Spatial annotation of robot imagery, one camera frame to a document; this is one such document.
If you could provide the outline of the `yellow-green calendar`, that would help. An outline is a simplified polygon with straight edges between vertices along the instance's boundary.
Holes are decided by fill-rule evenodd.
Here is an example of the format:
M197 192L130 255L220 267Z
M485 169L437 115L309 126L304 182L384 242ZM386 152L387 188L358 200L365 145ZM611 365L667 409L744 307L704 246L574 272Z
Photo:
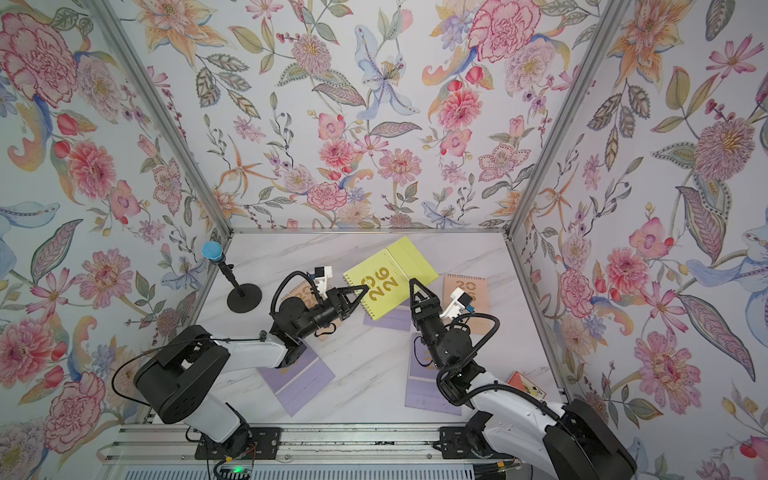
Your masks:
M362 304L373 321L380 320L410 298L411 279L430 285L438 277L437 271L407 236L344 273L350 286L368 287Z

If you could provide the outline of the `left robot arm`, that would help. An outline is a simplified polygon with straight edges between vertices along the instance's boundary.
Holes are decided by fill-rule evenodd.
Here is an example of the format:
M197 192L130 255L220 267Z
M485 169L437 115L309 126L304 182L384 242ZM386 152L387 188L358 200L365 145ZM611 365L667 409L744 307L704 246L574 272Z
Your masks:
M307 350L306 337L335 320L345 320L368 293L366 285L331 288L312 307L298 297L270 304L273 324L251 338L216 339L205 328L192 325L162 347L139 368L133 384L166 424L182 422L213 442L226 457L237 458L255 444L245 418L213 393L222 373L249 368L287 368Z

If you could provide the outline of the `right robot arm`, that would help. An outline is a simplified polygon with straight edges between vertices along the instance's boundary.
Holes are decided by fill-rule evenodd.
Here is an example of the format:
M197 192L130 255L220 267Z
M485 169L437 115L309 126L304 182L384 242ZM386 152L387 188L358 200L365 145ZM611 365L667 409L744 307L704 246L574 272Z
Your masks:
M501 326L496 316L475 311L465 293L442 307L419 280L410 280L409 290L412 323L437 369L436 387L450 404L474 409L464 432L480 456L510 455L557 479L635 476L636 460L588 403L548 403L477 363Z

